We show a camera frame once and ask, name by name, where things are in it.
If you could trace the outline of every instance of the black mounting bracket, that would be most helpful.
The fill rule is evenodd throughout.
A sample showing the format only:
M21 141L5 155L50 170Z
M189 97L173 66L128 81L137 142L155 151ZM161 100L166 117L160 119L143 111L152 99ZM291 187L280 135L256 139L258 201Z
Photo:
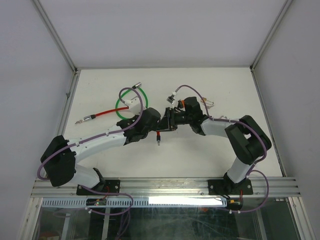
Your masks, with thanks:
M225 184L224 179L211 179L208 180L209 195L240 195L241 190L243 195L253 195L252 184L250 179L245 179L241 184L232 189L231 192L225 191L222 187Z
M101 192L101 193L113 193L113 194L118 194L119 193L119 191L120 191L120 180L118 180L118 179L107 179L107 178L105 178L104 180L105 180L105 185L101 190L99 190L99 192ZM92 195L99 195L99 194L92 193L92 192L84 189L80 185L78 185L78 187L76 188L76 195L78 195L78 196L92 196Z

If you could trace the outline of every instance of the white wall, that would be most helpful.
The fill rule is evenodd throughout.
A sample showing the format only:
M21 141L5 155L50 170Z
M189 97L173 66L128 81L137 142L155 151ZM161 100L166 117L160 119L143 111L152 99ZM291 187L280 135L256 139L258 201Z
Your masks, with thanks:
M31 1L0 6L0 239L13 240L72 73Z
M285 0L40 0L77 67L248 67Z
M320 238L320 1L296 0L256 68L285 168Z

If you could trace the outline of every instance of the cable connector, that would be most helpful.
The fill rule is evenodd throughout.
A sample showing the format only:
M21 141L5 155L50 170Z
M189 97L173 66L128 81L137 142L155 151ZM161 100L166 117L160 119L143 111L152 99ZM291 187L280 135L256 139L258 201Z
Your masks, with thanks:
M161 136L159 131L156 132L156 141L158 143L158 146L160 146Z
M91 121L92 119L95 119L96 118L96 115L89 115L89 116L85 116L83 119L80 119L78 121L75 122L75 124L82 124L84 122L88 122L88 121Z
M133 89L138 89L142 86L141 82L136 83L135 85L132 86Z
M175 102L176 102L176 99L175 99L175 96L176 96L176 95L177 95L177 92L173 91L173 92L172 92L172 95L171 95L171 96L168 96L166 100L167 100L169 103L171 103L172 105L174 105Z
M124 100L124 102L125 102L125 105L128 106L129 111L131 113L133 113L134 115L140 114L141 106L140 106L139 98L137 96L135 96L131 100Z

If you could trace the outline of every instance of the metal clip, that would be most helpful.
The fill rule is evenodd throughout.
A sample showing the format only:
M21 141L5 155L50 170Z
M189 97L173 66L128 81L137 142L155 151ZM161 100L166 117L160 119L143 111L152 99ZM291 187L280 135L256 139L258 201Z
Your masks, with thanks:
M208 109L212 108L215 105L215 103L213 101L211 101L211 100L209 100L209 99L207 99L205 97L202 98L201 102L202 102L203 105L206 104L206 107Z

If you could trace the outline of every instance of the metal terminal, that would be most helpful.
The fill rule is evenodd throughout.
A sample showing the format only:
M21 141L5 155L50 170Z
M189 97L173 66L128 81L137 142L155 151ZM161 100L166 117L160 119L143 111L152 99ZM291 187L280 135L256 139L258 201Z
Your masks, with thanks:
M142 86L142 83L141 82L138 82L136 83L135 85L132 86L133 89L136 89L136 88L140 88Z
M84 122L84 120L83 120L83 119L80 119L80 120L76 121L74 124L75 124L75 125L77 125L77 124L82 124L83 122Z
M211 101L211 100L209 100L209 99L207 99L207 98L205 98L205 97L203 97L203 98L201 99L201 102L202 102L203 105L206 104L206 107L207 107L208 109L212 108L212 107L215 105L215 103L214 103L213 101Z
M89 116L85 116L83 119L80 119L78 121L75 122L75 124L82 124L83 122L88 122L92 120L92 117L89 115Z
M168 98L166 99L169 103L171 103L172 105L175 104L175 95L172 94L171 96L168 96Z

